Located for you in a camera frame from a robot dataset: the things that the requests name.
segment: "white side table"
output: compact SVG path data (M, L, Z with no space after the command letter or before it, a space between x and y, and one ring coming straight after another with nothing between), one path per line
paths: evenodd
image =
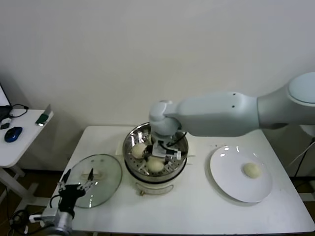
M24 110L21 109L13 109L11 114L16 116L23 112ZM37 183L32 183L30 188L26 189L16 180L19 176L23 177L25 175L16 163L46 126L38 126L35 124L43 112L44 110L28 110L28 112L23 116L13 118L9 129L14 126L20 126L23 128L23 131L19 138L12 143L4 141L4 135L8 129L0 130L0 182L7 186L8 190L12 190L22 198L17 210L23 209L27 205L44 207L49 203L49 198L40 198L33 195L38 186ZM53 115L53 112L51 112L47 122ZM3 168L10 168L16 173L16 175L14 177L10 176ZM6 193L3 192L0 196L0 202L5 198L5 196Z

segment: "computer mouse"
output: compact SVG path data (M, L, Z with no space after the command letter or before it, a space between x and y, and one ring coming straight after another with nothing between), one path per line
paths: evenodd
M18 139L18 137L21 134L22 130L23 130L22 127L13 127L11 129L9 129L4 135L4 140L7 143L14 142L15 140Z

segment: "laptop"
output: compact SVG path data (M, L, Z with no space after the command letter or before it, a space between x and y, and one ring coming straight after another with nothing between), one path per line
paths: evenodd
M9 114L12 110L11 103L7 98L1 84L0 84L0 122L9 117Z

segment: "white plate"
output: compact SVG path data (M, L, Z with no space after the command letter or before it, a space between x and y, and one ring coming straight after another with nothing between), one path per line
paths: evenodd
M250 178L243 172L243 166L250 162L261 168L260 177ZM258 203L271 192L272 178L265 164L239 146L219 148L211 157L210 170L218 186L239 201Z

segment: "white table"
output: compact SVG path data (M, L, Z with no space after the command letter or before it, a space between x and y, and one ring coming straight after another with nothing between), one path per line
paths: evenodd
M83 158L98 153L114 155L132 127L89 126L84 131L65 171ZM187 135L196 157L181 173L181 183L160 196L139 196L123 158L123 180L106 203L75 209L76 231L131 234L277 234L311 232L315 225L262 131L238 138L198 138ZM224 194L206 174L209 153L217 146L240 145L256 153L268 167L271 194L258 204L236 201Z
M24 112L23 109L13 109L11 114L14 116L20 115ZM14 126L20 126L23 128L22 133L19 138L12 142L7 143L4 141L4 135L8 129L0 130L0 181L19 195L22 200L17 209L22 209L26 205L36 205L36 206L46 206L48 198L39 198L33 195L38 184L33 183L29 189L25 189L21 184L19 184L16 179L19 176L24 176L24 172L16 165L20 160L24 152L32 144L34 139L39 135L42 129L46 126L38 126L35 124L39 116L44 112L44 110L28 110L26 114L21 117L13 118L10 124L10 128ZM50 113L47 122L53 116L53 112ZM11 177L3 168L11 168L16 175ZM0 202L4 199L5 192L0 196Z

